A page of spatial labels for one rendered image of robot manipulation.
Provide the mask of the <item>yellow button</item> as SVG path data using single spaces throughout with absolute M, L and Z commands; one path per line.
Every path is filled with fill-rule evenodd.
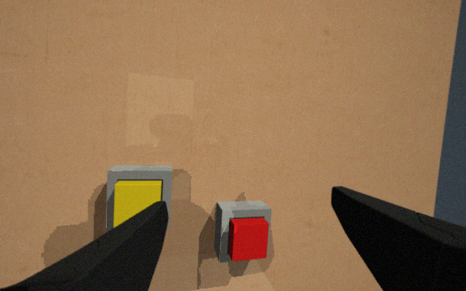
M 165 201 L 171 221 L 172 166 L 115 165 L 107 170 L 106 231 Z

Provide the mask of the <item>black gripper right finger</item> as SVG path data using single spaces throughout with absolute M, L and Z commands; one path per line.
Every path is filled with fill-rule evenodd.
M 331 206 L 383 291 L 466 291 L 466 227 L 343 186 Z

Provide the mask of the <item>red button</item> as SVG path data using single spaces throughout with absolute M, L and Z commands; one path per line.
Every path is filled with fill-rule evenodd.
M 268 259 L 271 212 L 261 200 L 217 201 L 214 249 L 218 262 Z

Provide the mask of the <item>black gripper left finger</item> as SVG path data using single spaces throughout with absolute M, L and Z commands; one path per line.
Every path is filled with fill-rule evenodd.
M 156 201 L 106 234 L 0 291 L 148 291 L 168 224 Z

